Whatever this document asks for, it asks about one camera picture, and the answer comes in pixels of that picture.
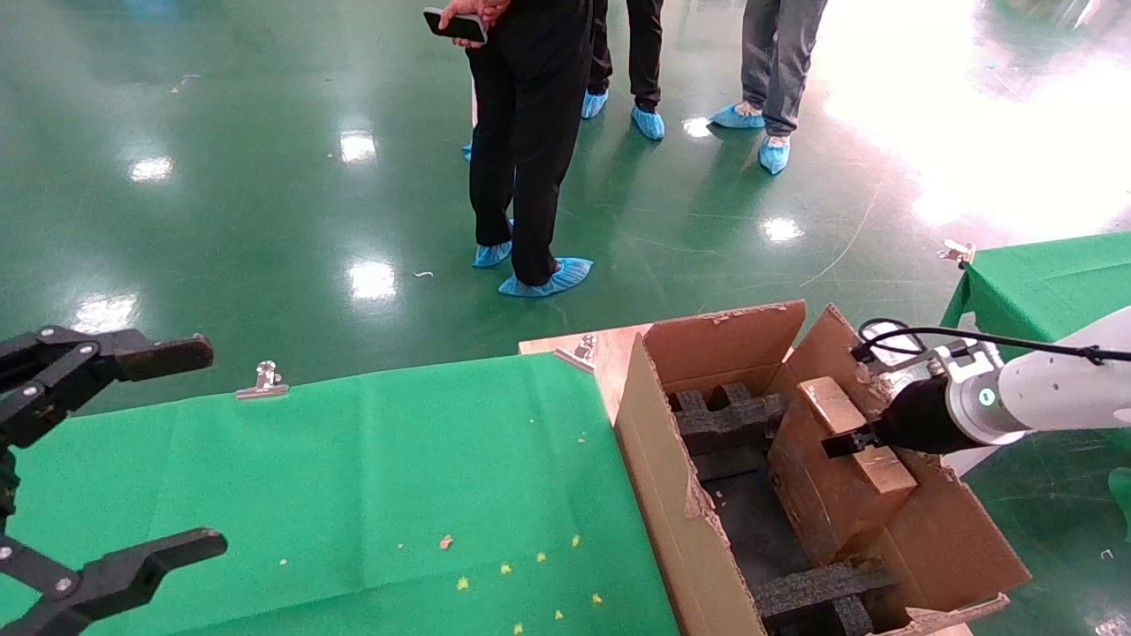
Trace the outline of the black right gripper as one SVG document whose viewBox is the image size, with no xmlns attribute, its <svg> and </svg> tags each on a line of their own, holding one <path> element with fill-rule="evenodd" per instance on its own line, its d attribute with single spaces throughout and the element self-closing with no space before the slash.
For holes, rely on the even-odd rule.
<svg viewBox="0 0 1131 636">
<path fill-rule="evenodd" d="M 823 439 L 828 458 L 848 458 L 869 448 L 900 447 L 910 452 L 946 455 L 974 450 L 977 442 L 955 423 L 948 409 L 949 380 L 932 377 L 909 383 L 871 426 Z"/>
</svg>

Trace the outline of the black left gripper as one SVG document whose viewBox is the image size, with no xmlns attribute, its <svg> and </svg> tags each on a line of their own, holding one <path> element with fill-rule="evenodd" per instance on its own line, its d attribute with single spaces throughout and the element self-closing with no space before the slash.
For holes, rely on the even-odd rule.
<svg viewBox="0 0 1131 636">
<path fill-rule="evenodd" d="M 1 522 L 16 512 L 18 475 L 9 447 L 27 450 L 113 383 L 144 383 L 213 366 L 201 335 L 150 341 L 141 330 L 85 334 L 64 327 L 28 330 L 1 344 Z M 5 624 L 5 635 L 80 635 L 92 624 L 150 603 L 174 569 L 219 557 L 226 538 L 195 528 L 105 553 L 70 569 L 3 535 L 1 571 L 40 599 Z"/>
</svg>

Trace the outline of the bystander hand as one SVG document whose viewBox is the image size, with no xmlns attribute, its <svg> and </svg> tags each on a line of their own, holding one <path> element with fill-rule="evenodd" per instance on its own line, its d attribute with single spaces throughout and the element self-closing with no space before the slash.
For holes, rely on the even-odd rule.
<svg viewBox="0 0 1131 636">
<path fill-rule="evenodd" d="M 497 24 L 498 18 L 506 12 L 506 8 L 512 5 L 510 0 L 452 0 L 444 6 L 440 12 L 439 25 L 446 28 L 448 23 L 458 16 L 476 16 L 490 28 Z"/>
</svg>

